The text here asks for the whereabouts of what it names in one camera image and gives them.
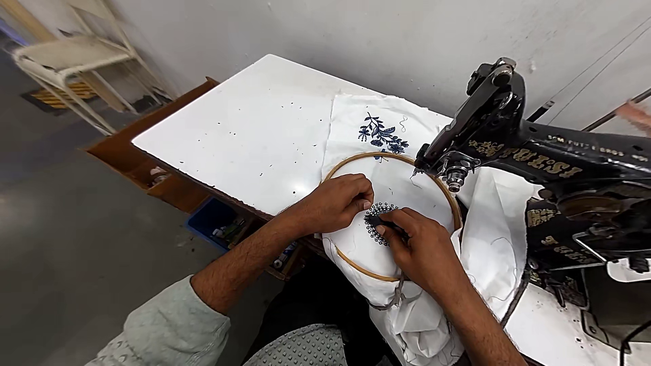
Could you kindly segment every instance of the blue plastic box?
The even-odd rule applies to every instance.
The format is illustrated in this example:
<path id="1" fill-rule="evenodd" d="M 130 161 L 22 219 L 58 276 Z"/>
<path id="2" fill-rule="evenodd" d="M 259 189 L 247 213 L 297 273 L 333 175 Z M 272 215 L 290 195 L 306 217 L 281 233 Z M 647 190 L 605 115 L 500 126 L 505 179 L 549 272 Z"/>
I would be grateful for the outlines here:
<path id="1" fill-rule="evenodd" d="M 229 243 L 212 234 L 215 229 L 230 225 L 237 213 L 227 204 L 211 198 L 201 205 L 186 220 L 186 227 L 194 234 L 206 239 L 224 252 L 229 250 Z"/>

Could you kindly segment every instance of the machine arm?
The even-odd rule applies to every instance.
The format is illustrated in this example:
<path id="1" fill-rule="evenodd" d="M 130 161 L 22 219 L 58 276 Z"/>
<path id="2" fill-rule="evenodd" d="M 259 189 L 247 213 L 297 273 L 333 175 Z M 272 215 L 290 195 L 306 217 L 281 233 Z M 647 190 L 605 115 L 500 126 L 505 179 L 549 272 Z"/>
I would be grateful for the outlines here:
<path id="1" fill-rule="evenodd" d="M 515 67 L 503 57 L 473 72 L 469 98 L 421 147 L 416 170 L 442 176 L 452 192 L 477 167 L 509 171 L 543 185 L 540 196 L 567 219 L 591 223 L 581 243 L 599 255 L 651 257 L 651 139 L 523 120 L 525 82 Z"/>

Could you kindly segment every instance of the table top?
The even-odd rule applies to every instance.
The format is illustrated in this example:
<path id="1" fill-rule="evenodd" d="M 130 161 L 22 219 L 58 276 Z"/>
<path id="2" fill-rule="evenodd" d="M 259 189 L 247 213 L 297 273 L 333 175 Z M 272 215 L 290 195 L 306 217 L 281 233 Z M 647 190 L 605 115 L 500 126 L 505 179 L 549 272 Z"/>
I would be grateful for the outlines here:
<path id="1" fill-rule="evenodd" d="M 331 107 L 341 93 L 381 95 L 267 55 L 133 144 L 270 218 L 319 185 Z M 615 365 L 616 350 L 589 339 L 578 314 L 571 304 L 563 310 L 551 294 L 529 285 L 506 329 L 521 352 L 544 365 Z"/>
<path id="2" fill-rule="evenodd" d="M 330 111 L 341 93 L 381 95 L 267 55 L 133 144 L 261 216 L 274 216 L 319 185 Z"/>

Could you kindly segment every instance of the yellow black stripe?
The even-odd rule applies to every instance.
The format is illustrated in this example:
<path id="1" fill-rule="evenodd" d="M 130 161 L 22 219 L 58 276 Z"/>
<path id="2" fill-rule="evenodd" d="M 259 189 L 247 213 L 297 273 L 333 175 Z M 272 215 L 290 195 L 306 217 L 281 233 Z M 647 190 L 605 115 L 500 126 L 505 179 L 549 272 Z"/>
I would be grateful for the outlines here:
<path id="1" fill-rule="evenodd" d="M 95 92 L 86 84 L 86 83 L 73 83 L 69 84 L 68 87 L 81 99 L 91 99 L 96 96 Z M 69 97 L 64 91 L 59 88 L 55 88 L 57 92 L 63 96 L 68 102 L 72 103 L 72 98 Z M 52 95 L 49 91 L 41 88 L 35 92 L 29 93 L 34 98 L 40 100 L 41 102 L 49 105 L 52 108 L 66 109 L 66 105 L 61 102 L 61 100 Z"/>

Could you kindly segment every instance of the white wall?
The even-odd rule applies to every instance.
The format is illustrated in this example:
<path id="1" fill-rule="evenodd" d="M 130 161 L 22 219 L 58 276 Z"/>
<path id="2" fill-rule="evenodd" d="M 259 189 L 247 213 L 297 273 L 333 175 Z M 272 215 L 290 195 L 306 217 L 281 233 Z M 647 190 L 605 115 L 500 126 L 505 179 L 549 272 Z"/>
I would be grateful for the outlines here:
<path id="1" fill-rule="evenodd" d="M 62 0 L 20 1 L 54 31 L 75 28 Z M 648 0 L 111 2 L 133 43 L 178 92 L 274 53 L 446 115 L 465 100 L 470 73 L 500 56 L 517 60 L 525 76 L 528 115 L 651 16 Z M 649 25 L 568 87 L 540 122 Z M 552 124 L 584 127 L 651 87 L 650 61 L 651 31 Z"/>

